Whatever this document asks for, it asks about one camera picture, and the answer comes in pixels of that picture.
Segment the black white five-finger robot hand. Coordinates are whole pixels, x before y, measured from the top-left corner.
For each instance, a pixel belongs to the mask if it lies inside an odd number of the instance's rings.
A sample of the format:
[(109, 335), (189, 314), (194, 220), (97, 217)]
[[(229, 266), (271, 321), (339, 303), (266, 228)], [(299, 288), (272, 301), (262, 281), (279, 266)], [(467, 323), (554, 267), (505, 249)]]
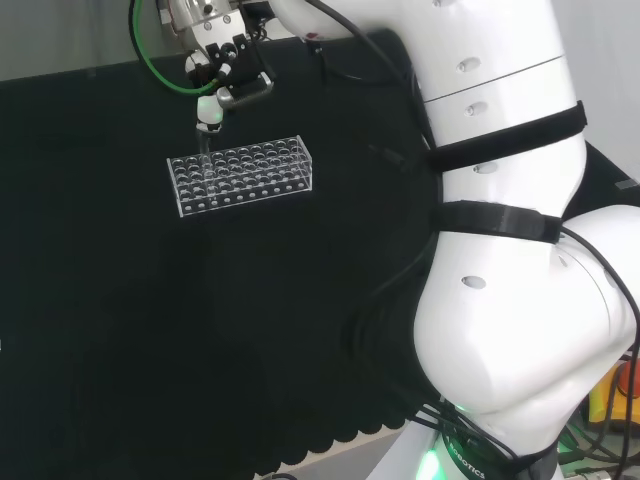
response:
[(274, 76), (250, 35), (238, 9), (206, 15), (187, 26), (182, 39), (188, 50), (185, 73), (197, 95), (196, 131), (213, 135), (221, 129), (224, 114), (268, 95)]

